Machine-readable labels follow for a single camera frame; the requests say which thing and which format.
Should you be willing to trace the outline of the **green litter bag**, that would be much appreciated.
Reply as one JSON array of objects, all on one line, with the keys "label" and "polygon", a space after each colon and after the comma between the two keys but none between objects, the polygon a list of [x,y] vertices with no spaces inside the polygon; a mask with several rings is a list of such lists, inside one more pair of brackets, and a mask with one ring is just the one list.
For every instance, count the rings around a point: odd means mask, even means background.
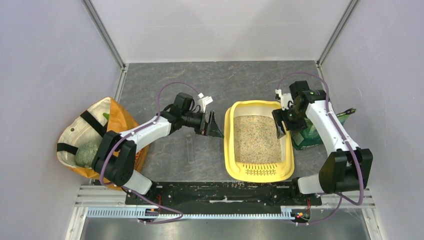
[{"label": "green litter bag", "polygon": [[[356,110],[356,108],[349,108],[344,112],[336,114],[337,119],[340,121],[342,126],[345,124],[350,115],[353,115],[356,112]],[[308,118],[305,119],[305,123],[306,128],[291,135],[292,145],[298,151],[323,144],[323,141],[313,123]]]}]

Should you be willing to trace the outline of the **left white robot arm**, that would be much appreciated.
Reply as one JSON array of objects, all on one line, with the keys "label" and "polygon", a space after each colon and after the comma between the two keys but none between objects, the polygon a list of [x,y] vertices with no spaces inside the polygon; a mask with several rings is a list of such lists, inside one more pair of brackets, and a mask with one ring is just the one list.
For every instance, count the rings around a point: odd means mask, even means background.
[{"label": "left white robot arm", "polygon": [[182,127],[194,129],[197,135],[223,138],[216,121],[215,113],[206,114],[206,105],[213,99],[198,94],[198,106],[195,111],[194,98],[180,92],[174,102],[166,106],[150,121],[123,132],[108,131],[101,139],[93,158],[91,168],[113,185],[132,192],[144,204],[152,204],[157,198],[153,182],[134,169],[136,154],[154,141],[169,136]]}]

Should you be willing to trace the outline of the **yellow litter box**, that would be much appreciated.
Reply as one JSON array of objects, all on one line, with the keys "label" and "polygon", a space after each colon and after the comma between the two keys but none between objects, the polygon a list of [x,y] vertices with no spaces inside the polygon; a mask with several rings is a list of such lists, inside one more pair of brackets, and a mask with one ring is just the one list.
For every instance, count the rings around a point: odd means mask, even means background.
[{"label": "yellow litter box", "polygon": [[277,137],[272,115],[277,101],[234,103],[224,118],[224,162],[228,174],[239,181],[272,183],[289,179],[295,171],[289,133]]}]

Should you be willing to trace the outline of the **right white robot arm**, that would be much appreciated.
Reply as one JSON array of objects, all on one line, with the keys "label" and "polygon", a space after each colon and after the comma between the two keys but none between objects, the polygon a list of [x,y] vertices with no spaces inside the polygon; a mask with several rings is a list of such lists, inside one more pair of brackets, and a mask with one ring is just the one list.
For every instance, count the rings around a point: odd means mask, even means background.
[{"label": "right white robot arm", "polygon": [[289,200],[300,205],[309,194],[334,194],[365,190],[373,162],[368,148],[361,148],[347,133],[334,113],[324,90],[311,90],[308,83],[296,81],[289,93],[275,90],[280,107],[272,111],[278,139],[304,130],[310,121],[323,142],[327,159],[315,175],[299,177],[288,191]]}]

